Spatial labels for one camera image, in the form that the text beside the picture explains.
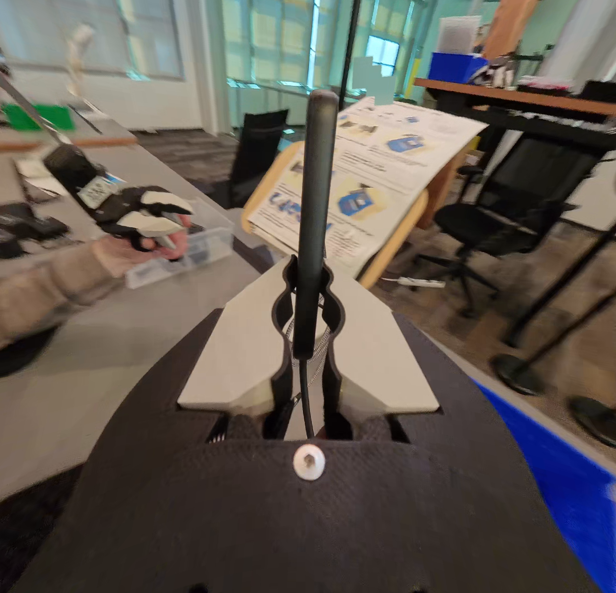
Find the black slim usb hub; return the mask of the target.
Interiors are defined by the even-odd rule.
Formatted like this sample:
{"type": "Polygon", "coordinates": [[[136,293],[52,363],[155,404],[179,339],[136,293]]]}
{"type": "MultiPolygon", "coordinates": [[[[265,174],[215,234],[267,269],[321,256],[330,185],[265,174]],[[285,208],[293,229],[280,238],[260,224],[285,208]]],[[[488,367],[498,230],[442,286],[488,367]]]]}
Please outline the black slim usb hub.
{"type": "Polygon", "coordinates": [[[332,91],[312,91],[307,105],[297,255],[293,354],[299,361],[313,356],[337,115],[338,98],[332,91]]]}

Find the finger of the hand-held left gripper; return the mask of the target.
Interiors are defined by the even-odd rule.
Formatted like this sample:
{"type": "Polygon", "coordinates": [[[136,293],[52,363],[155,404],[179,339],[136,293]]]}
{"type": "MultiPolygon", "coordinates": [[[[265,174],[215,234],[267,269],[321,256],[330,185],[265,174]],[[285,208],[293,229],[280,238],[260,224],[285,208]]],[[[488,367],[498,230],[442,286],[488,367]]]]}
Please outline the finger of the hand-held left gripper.
{"type": "Polygon", "coordinates": [[[142,210],[155,217],[193,214],[189,202],[167,191],[145,191],[142,194],[142,210]]]}
{"type": "Polygon", "coordinates": [[[135,230],[142,237],[165,237],[182,231],[184,225],[180,221],[167,217],[130,212],[128,214],[128,228],[135,230]]]}

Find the person's left forearm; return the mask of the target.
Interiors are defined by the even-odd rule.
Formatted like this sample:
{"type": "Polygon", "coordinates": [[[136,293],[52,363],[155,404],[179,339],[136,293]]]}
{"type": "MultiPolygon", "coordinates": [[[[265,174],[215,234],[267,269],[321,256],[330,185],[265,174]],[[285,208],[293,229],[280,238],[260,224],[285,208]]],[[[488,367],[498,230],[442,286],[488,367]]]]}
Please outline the person's left forearm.
{"type": "Polygon", "coordinates": [[[59,252],[25,271],[1,279],[1,348],[92,306],[123,278],[113,276],[96,257],[93,244],[59,252]]]}

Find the black foam wrist rest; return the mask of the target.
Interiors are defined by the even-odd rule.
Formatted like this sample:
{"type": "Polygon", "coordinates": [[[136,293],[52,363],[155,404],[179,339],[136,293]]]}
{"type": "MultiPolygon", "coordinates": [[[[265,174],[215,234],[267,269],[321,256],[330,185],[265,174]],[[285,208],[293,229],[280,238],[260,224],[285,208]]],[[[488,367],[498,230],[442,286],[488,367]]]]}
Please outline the black foam wrist rest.
{"type": "Polygon", "coordinates": [[[58,326],[28,335],[1,348],[1,378],[22,371],[40,356],[56,335],[58,326]]]}

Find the person's left hand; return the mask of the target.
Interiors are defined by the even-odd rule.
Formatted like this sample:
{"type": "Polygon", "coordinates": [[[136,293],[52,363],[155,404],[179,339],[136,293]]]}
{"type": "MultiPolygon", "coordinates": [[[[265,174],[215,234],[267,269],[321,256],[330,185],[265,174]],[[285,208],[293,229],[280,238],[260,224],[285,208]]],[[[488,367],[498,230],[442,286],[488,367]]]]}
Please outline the person's left hand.
{"type": "Polygon", "coordinates": [[[184,256],[188,248],[187,234],[191,226],[191,216],[180,214],[176,217],[182,223],[182,228],[168,236],[174,244],[172,249],[159,245],[154,239],[142,237],[141,246],[147,251],[136,250],[127,239],[105,235],[92,243],[92,252],[114,278],[120,278],[136,266],[154,258],[176,262],[184,256]]]}

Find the printed instruction sheet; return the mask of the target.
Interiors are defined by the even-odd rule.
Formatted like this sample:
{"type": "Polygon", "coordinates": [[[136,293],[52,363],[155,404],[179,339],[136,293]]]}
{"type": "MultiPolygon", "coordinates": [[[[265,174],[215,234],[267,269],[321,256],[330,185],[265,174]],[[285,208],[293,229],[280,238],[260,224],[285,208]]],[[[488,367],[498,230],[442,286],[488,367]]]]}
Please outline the printed instruction sheet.
{"type": "Polygon", "coordinates": [[[437,174],[486,127],[465,117],[365,97],[338,112],[338,97],[314,90],[305,140],[276,159],[243,209],[243,228],[281,252],[297,251],[309,139],[335,135],[327,259],[358,278],[384,249],[437,174]]]}

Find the black battery chargers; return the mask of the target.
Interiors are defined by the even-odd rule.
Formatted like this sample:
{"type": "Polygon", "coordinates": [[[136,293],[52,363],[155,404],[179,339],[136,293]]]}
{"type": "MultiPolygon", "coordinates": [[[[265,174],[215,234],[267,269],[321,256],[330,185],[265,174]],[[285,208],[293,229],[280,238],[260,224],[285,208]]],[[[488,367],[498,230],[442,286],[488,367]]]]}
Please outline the black battery chargers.
{"type": "Polygon", "coordinates": [[[21,243],[46,243],[65,237],[70,228],[53,217],[38,217],[29,204],[1,205],[1,259],[20,258],[27,252],[21,243]]]}

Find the wooden support post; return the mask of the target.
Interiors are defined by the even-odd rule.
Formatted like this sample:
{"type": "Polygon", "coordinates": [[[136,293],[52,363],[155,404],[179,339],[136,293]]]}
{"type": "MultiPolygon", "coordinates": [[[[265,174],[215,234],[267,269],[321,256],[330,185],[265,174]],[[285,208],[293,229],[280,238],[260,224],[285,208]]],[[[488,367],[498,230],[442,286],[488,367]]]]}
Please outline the wooden support post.
{"type": "Polygon", "coordinates": [[[482,56],[493,60],[516,50],[539,0],[500,0],[482,56]]]}

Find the black office chair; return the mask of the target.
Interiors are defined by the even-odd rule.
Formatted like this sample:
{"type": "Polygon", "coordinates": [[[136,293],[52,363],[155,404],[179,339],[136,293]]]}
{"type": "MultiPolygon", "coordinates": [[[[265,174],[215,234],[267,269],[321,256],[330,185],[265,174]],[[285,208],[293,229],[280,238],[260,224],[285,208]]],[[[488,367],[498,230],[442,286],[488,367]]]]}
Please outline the black office chair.
{"type": "Polygon", "coordinates": [[[278,154],[289,109],[245,114],[240,142],[228,178],[228,209],[243,207],[278,154]]]}
{"type": "Polygon", "coordinates": [[[465,182],[458,201],[442,206],[433,218],[442,233],[460,243],[455,258],[418,254],[413,262],[441,266],[438,278],[458,281],[466,300],[459,314],[475,317],[469,281],[489,288],[493,299],[500,289],[470,268],[473,253],[502,258],[533,252],[562,214],[574,209],[569,197],[609,151],[587,142],[522,133],[485,177],[472,203],[463,202],[463,197],[485,171],[478,166],[459,168],[465,182]]]}

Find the white power strip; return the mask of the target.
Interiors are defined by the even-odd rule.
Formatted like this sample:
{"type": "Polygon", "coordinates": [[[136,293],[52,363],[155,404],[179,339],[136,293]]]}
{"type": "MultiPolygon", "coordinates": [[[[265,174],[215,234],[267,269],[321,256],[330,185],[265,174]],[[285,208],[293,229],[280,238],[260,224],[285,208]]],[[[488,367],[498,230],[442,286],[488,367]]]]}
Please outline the white power strip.
{"type": "Polygon", "coordinates": [[[418,279],[408,276],[399,276],[397,278],[381,277],[380,281],[396,284],[398,286],[407,287],[411,289],[444,289],[446,286],[445,281],[437,279],[418,279]]]}

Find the small blue plastic bin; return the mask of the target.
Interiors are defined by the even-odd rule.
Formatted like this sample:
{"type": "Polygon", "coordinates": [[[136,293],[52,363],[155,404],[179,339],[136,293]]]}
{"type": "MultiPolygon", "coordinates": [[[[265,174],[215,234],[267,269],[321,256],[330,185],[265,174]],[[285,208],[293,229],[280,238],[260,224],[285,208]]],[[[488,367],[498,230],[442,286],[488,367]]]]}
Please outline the small blue plastic bin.
{"type": "Polygon", "coordinates": [[[433,52],[427,79],[430,81],[467,84],[472,77],[489,66],[489,61],[472,53],[433,52]]]}

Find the clear plastic organizer box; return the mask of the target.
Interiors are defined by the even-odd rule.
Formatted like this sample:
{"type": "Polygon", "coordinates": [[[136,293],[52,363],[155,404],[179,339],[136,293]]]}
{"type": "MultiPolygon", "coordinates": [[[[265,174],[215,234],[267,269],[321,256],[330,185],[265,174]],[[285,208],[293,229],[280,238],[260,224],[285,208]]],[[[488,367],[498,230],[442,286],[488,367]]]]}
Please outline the clear plastic organizer box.
{"type": "Polygon", "coordinates": [[[127,289],[139,289],[176,274],[211,265],[232,255],[233,240],[233,225],[206,227],[203,231],[189,234],[188,248],[182,258],[174,262],[155,258],[136,266],[127,272],[124,283],[127,289]]]}

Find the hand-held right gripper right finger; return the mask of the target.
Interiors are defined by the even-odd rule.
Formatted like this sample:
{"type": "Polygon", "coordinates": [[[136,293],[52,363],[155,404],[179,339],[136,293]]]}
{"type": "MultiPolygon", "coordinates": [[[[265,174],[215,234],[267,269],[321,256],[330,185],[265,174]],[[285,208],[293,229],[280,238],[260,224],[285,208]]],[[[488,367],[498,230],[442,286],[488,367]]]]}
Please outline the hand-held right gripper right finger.
{"type": "Polygon", "coordinates": [[[436,412],[440,404],[390,308],[325,264],[321,317],[329,329],[321,376],[327,432],[367,419],[436,412]]]}

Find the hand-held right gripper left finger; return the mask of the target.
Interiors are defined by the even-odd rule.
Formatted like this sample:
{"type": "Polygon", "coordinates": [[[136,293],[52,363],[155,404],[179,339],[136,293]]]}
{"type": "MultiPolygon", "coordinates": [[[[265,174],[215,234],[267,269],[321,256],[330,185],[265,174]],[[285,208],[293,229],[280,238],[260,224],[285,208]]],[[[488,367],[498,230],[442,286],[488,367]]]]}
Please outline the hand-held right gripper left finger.
{"type": "Polygon", "coordinates": [[[279,261],[231,299],[179,396],[187,410],[246,415],[284,432],[293,372],[284,328],[293,313],[295,259],[279,261]]]}

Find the black floor stand pole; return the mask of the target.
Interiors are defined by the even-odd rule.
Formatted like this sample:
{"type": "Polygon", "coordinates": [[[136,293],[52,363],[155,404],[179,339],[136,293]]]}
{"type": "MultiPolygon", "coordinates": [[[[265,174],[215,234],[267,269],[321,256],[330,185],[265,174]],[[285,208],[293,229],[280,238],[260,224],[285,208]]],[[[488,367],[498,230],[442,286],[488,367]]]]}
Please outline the black floor stand pole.
{"type": "Polygon", "coordinates": [[[341,112],[345,108],[345,99],[347,95],[347,85],[349,80],[350,65],[352,62],[352,53],[354,49],[355,35],[358,25],[358,17],[360,14],[361,0],[352,0],[352,8],[349,20],[349,30],[347,35],[346,50],[344,56],[343,73],[341,76],[341,85],[339,89],[338,111],[341,112]]]}

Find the instruction sheet on stand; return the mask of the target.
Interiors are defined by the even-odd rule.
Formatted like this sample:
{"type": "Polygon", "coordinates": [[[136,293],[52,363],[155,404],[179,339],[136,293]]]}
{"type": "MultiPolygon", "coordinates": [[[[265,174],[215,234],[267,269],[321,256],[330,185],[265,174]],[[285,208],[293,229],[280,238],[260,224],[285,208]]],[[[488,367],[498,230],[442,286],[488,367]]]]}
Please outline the instruction sheet on stand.
{"type": "MultiPolygon", "coordinates": [[[[278,239],[267,234],[261,228],[253,225],[249,220],[249,216],[256,210],[258,202],[273,188],[276,177],[282,173],[284,167],[297,156],[302,156],[304,144],[303,141],[294,142],[281,151],[239,213],[242,230],[248,235],[259,238],[281,257],[293,253],[293,250],[278,239]]],[[[426,212],[428,204],[429,192],[428,189],[423,189],[380,251],[373,256],[365,265],[364,270],[356,277],[356,280],[365,289],[371,289],[381,278],[381,275],[400,250],[409,234],[418,226],[418,222],[424,212],[426,212]]]]}

